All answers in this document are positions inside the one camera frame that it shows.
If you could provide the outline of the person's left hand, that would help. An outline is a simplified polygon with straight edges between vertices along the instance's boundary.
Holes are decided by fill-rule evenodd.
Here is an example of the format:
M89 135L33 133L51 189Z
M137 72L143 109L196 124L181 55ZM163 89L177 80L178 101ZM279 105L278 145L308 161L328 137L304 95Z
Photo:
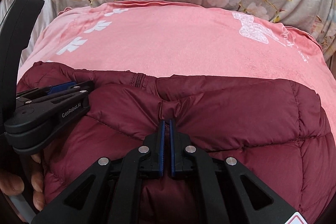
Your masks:
M35 154L27 160L28 177L33 187L33 204L38 211L45 207L46 200L44 195L44 174L42 169L42 156ZM16 174L10 173L4 168L1 169L1 192L7 196L17 196L22 194L25 189L25 183L22 178Z

